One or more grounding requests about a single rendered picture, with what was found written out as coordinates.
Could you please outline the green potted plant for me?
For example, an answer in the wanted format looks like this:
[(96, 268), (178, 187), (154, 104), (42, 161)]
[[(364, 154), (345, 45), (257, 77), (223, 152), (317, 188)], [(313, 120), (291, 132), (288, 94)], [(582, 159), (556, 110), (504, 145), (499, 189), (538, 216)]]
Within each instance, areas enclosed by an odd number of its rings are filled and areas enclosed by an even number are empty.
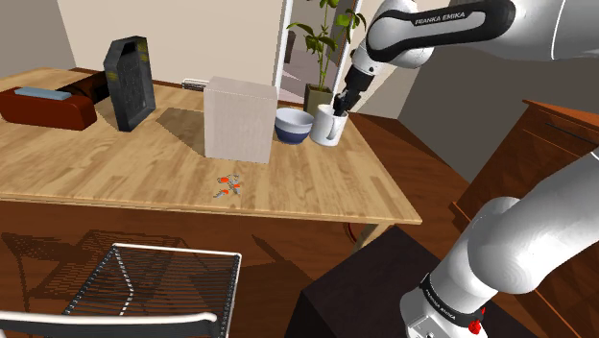
[(333, 90), (326, 84), (329, 63), (343, 55), (346, 45), (351, 43), (351, 34), (357, 27), (367, 30), (364, 15), (355, 9), (356, 1), (319, 0), (319, 7), (323, 9), (323, 24), (319, 31), (300, 22), (287, 26), (287, 29), (299, 27), (305, 32), (306, 51), (318, 58), (318, 82), (305, 85), (303, 98), (303, 110), (313, 116), (316, 115), (318, 105), (329, 104), (333, 99)]

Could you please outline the white mug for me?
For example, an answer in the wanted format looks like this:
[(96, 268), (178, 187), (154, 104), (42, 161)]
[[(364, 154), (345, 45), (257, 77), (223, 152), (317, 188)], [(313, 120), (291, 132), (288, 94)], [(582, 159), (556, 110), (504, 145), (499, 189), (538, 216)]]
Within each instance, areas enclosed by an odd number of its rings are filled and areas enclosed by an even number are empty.
[(320, 104), (313, 120), (310, 138), (323, 146), (337, 146), (342, 136), (348, 113), (343, 111), (340, 116), (334, 114), (331, 105)]

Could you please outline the blue and white bowl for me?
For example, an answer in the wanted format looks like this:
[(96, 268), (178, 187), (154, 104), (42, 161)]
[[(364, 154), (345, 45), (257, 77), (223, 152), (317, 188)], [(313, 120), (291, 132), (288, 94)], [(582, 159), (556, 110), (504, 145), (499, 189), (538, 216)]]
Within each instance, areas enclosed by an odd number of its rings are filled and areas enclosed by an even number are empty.
[(314, 117), (300, 109), (280, 108), (276, 110), (275, 132), (279, 141), (300, 144), (312, 129)]

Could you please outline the white framed standing mirror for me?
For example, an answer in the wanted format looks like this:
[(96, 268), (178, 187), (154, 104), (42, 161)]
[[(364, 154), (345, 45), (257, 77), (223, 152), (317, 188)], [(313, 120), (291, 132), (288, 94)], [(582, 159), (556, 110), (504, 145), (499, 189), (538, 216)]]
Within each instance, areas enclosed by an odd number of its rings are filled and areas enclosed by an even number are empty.
[(349, 8), (359, 12), (363, 0), (340, 0), (339, 7), (329, 9), (328, 14), (324, 14), (319, 2), (320, 0), (283, 0), (274, 73), (274, 84), (278, 88), (278, 99), (281, 102), (301, 107), (305, 86), (317, 85), (320, 78), (318, 54), (306, 50), (303, 37), (305, 31), (300, 27), (288, 30), (286, 26), (299, 22), (312, 27), (318, 34), (324, 25), (332, 36), (336, 36), (344, 31), (334, 25), (335, 17)]

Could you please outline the pale beige box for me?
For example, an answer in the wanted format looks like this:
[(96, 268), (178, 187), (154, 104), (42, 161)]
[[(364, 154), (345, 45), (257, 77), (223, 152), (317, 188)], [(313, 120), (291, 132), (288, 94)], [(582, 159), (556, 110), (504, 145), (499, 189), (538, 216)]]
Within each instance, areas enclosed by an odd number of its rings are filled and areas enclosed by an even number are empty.
[(204, 154), (267, 163), (276, 120), (271, 85), (212, 78), (204, 89)]

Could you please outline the small orange and grey keys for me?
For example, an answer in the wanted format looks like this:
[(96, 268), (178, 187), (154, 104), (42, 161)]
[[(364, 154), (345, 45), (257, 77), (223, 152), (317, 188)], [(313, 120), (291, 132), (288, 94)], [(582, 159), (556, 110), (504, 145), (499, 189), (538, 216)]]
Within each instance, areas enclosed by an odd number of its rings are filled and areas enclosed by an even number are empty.
[(224, 177), (219, 177), (217, 179), (218, 183), (225, 184), (227, 187), (220, 189), (215, 195), (214, 198), (223, 197), (229, 193), (240, 195), (241, 194), (241, 184), (240, 184), (240, 175), (239, 174), (229, 174)]

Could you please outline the brown wooden cabinet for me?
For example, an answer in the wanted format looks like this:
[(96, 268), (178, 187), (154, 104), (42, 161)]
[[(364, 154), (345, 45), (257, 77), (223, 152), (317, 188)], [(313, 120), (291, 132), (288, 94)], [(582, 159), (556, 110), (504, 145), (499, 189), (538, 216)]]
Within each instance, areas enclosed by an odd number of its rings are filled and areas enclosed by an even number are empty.
[[(529, 101), (461, 198), (451, 203), (464, 230), (496, 197), (523, 197), (537, 183), (599, 147), (599, 115)], [(599, 338), (599, 242), (514, 299), (549, 338)]]

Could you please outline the dark robot stand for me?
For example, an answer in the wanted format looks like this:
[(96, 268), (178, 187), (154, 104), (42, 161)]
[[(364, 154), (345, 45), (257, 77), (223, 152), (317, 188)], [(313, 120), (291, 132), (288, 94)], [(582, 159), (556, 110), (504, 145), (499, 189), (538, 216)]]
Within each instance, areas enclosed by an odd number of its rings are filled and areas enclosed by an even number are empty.
[(301, 290), (284, 338), (407, 338), (400, 298), (439, 262), (391, 227)]

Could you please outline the light wooden table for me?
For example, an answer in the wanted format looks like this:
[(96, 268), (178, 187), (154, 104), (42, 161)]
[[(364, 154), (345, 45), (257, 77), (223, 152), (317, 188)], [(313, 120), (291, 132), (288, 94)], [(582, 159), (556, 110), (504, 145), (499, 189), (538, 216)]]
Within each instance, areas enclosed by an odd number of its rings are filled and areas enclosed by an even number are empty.
[[(83, 131), (0, 118), (0, 200), (357, 223), (359, 246), (421, 221), (352, 124), (335, 147), (274, 141), (266, 164), (208, 158), (202, 94), (155, 94), (155, 111), (130, 133), (117, 130), (109, 101)], [(241, 194), (214, 198), (229, 174)]]

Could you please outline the dark brown box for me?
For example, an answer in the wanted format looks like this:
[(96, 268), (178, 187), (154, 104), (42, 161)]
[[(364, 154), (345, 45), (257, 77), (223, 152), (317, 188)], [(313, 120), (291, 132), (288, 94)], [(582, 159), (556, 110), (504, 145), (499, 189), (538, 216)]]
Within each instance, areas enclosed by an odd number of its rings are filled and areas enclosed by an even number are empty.
[(106, 73), (102, 71), (89, 75), (75, 83), (58, 88), (58, 91), (84, 96), (89, 98), (93, 104), (97, 104), (109, 96)]

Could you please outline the red-brown case with blue top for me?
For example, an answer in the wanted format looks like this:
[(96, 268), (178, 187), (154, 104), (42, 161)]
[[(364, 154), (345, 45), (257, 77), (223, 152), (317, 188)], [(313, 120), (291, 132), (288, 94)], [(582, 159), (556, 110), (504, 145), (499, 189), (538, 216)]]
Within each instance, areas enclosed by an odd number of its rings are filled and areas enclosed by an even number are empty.
[(74, 131), (82, 131), (97, 121), (89, 98), (28, 86), (0, 92), (0, 115), (15, 124)]

